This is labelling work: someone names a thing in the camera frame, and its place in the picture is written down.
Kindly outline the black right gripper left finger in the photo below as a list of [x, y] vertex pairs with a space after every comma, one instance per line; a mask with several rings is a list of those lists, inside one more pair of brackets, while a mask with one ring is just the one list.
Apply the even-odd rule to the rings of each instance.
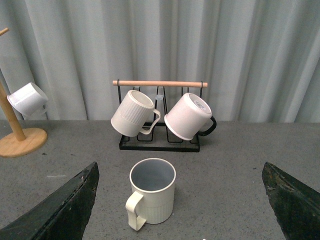
[[95, 203], [99, 168], [91, 163], [0, 230], [2, 240], [81, 240]]

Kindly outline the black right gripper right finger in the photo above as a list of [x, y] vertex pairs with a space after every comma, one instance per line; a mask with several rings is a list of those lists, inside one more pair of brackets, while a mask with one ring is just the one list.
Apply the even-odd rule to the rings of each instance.
[[266, 162], [262, 181], [277, 222], [287, 240], [320, 238], [320, 193]]

